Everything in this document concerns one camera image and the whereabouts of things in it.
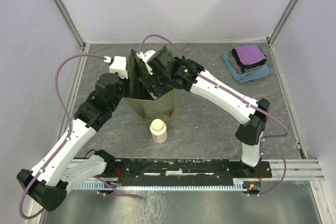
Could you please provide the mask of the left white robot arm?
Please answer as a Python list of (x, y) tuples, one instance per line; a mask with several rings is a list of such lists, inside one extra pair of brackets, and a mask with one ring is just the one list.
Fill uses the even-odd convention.
[(35, 202), (46, 211), (57, 209), (74, 188), (87, 179), (116, 171), (115, 157), (104, 150), (95, 151), (83, 163), (67, 170), (67, 166), (83, 145), (111, 119), (121, 99), (130, 94), (130, 81), (115, 73), (105, 73), (95, 90), (74, 114), (71, 126), (49, 153), (32, 169), (21, 169), (16, 178)]

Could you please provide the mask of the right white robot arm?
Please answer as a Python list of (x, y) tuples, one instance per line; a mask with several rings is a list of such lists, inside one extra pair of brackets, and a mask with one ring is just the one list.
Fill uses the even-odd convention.
[(260, 140), (269, 108), (267, 100), (244, 96), (215, 78), (202, 65), (185, 57), (173, 57), (165, 50), (136, 53), (146, 72), (139, 80), (155, 100), (173, 89), (199, 95), (231, 114), (238, 122), (236, 138), (242, 143), (240, 171), (246, 177), (259, 172)]

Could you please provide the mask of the olive green canvas bag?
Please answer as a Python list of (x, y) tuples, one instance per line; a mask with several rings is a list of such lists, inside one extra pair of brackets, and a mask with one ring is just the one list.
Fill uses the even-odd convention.
[(146, 67), (137, 57), (137, 51), (131, 49), (128, 57), (130, 96), (123, 98), (123, 101), (135, 112), (137, 124), (151, 123), (155, 119), (161, 119), (164, 122), (178, 119), (176, 91), (171, 90), (154, 100), (139, 80), (145, 71)]

